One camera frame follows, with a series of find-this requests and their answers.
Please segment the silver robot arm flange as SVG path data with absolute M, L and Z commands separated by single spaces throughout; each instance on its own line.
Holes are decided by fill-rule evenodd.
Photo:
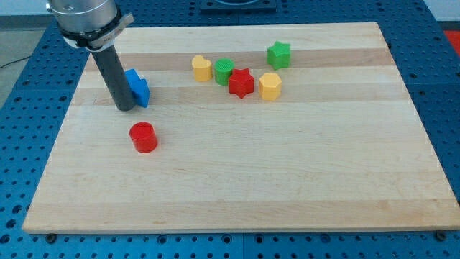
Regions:
M 134 21 L 114 0 L 47 0 L 46 9 L 56 21 L 67 44 L 101 52 Z

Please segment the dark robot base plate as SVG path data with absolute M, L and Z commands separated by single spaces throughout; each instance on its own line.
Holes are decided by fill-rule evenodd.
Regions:
M 217 12 L 252 12 L 275 11 L 276 0 L 200 0 L 200 11 L 203 13 Z

